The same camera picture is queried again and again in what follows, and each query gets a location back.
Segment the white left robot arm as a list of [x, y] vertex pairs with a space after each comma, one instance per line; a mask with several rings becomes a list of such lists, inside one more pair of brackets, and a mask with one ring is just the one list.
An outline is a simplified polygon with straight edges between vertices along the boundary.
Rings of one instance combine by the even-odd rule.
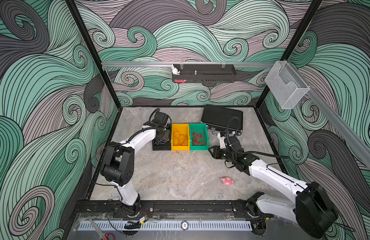
[[147, 143], [154, 139], [169, 139], [168, 126], [157, 123], [147, 123], [128, 139], [121, 142], [112, 142], [105, 149], [104, 158], [100, 167], [100, 174], [116, 188], [125, 207], [134, 208], [140, 196], [134, 188], [132, 177], [135, 170], [135, 155]]

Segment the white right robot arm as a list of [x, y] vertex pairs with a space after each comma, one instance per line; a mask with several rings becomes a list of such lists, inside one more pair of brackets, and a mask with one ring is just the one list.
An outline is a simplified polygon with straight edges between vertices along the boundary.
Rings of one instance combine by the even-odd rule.
[[214, 159], [230, 163], [233, 168], [265, 182], [285, 196], [280, 199], [256, 192], [247, 200], [246, 208], [258, 235], [265, 232], [266, 219], [281, 217], [320, 239], [338, 219], [336, 208], [320, 184], [294, 179], [251, 153], [235, 153], [219, 146], [210, 147], [208, 151]]

